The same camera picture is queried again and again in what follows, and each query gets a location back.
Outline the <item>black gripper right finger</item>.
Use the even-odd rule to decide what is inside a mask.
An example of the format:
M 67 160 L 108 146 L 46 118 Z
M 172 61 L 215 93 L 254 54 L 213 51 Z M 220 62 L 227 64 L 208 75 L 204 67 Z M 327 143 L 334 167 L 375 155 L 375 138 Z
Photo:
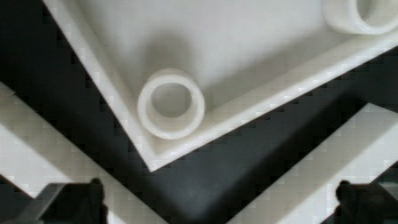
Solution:
M 339 183 L 339 205 L 322 224 L 398 224 L 398 183 Z

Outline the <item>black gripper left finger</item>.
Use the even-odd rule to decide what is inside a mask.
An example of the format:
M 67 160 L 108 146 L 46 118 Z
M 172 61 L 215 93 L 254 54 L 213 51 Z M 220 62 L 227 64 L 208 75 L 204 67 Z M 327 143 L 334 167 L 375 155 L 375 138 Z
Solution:
M 18 214 L 12 224 L 108 224 L 105 186 L 94 178 L 87 183 L 51 183 Z

